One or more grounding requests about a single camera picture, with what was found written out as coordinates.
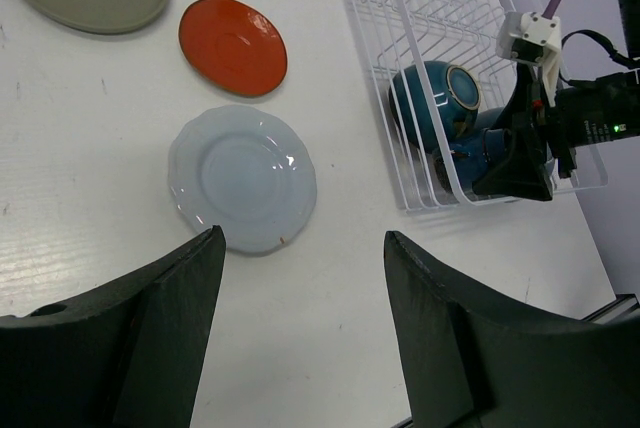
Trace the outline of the blue ceramic bowl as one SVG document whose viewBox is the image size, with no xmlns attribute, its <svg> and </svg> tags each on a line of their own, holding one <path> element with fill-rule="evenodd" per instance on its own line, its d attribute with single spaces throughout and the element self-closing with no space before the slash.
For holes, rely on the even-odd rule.
<svg viewBox="0 0 640 428">
<path fill-rule="evenodd" d="M 473 128 L 473 133 L 484 130 L 484 129 L 491 129 L 496 124 L 503 110 L 504 108 L 501 107 L 501 108 L 493 108 L 493 109 L 480 112 L 476 118 L 475 125 Z M 547 149 L 547 159 L 545 162 L 545 168 L 550 177 L 553 176 L 554 167 L 555 167 L 555 159 L 552 156 L 551 150 Z"/>
</svg>

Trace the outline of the light blue scalloped plate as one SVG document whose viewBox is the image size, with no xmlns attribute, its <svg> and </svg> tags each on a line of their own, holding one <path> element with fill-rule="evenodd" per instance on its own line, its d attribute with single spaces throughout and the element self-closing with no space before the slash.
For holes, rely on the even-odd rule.
<svg viewBox="0 0 640 428">
<path fill-rule="evenodd" d="M 168 153 L 168 186 L 198 233 L 217 225 L 228 249 L 263 256 L 291 243 L 317 201 L 316 171 L 296 132 L 248 105 L 204 111 Z"/>
</svg>

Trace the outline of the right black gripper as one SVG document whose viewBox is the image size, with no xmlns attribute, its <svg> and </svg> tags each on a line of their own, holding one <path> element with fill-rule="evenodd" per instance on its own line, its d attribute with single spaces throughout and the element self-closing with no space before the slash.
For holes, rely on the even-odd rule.
<svg viewBox="0 0 640 428">
<path fill-rule="evenodd" d="M 532 67 L 518 65 L 514 91 L 491 128 L 510 139 L 504 154 L 472 183 L 473 193 L 550 201 L 547 145 L 558 176 L 565 179 L 577 168 L 576 148 L 639 135 L 639 74 L 573 81 L 556 92 L 555 105 L 550 106 Z"/>
</svg>

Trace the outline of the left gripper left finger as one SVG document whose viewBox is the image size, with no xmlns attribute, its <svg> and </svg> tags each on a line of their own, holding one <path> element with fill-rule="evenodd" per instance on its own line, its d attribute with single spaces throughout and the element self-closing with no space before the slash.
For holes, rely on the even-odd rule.
<svg viewBox="0 0 640 428">
<path fill-rule="evenodd" d="M 5 427 L 187 427 L 226 253 L 212 227 L 77 296 L 1 320 Z"/>
</svg>

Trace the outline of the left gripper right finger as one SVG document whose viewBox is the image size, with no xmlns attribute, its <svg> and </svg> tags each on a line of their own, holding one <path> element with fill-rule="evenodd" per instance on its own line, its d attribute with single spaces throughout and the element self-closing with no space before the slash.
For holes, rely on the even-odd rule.
<svg viewBox="0 0 640 428">
<path fill-rule="evenodd" d="M 639 320 L 508 297 L 398 231 L 384 270 L 414 427 L 635 427 Z"/>
</svg>

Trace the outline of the dark blue mug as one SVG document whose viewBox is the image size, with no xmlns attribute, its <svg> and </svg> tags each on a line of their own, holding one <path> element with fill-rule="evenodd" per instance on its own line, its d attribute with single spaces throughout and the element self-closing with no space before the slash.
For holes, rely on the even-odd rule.
<svg viewBox="0 0 640 428">
<path fill-rule="evenodd" d="M 461 188 L 472 184 L 507 158 L 512 140 L 509 129 L 481 129 L 449 144 Z"/>
</svg>

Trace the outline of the orange saucer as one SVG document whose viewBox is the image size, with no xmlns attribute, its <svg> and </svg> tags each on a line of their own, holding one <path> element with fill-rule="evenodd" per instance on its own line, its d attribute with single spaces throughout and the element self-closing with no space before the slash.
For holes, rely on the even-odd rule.
<svg viewBox="0 0 640 428">
<path fill-rule="evenodd" d="M 236 95 L 267 95 L 287 74 L 286 45 L 276 26 L 237 0 L 191 3 L 180 19 L 178 41 L 199 75 Z"/>
</svg>

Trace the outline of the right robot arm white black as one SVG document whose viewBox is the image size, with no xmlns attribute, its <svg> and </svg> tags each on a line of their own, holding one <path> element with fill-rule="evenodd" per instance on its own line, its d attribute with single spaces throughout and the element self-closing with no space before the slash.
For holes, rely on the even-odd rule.
<svg viewBox="0 0 640 428">
<path fill-rule="evenodd" d="M 604 35 L 583 30 L 622 71 L 595 80 L 565 80 L 560 73 L 567 37 L 560 21 L 536 12 L 509 12 L 496 53 L 516 64 L 511 98 L 482 140 L 486 163 L 471 190 L 480 196 L 552 199 L 549 158 L 568 178 L 578 147 L 639 134 L 639 0 L 618 0 L 627 52 Z"/>
</svg>

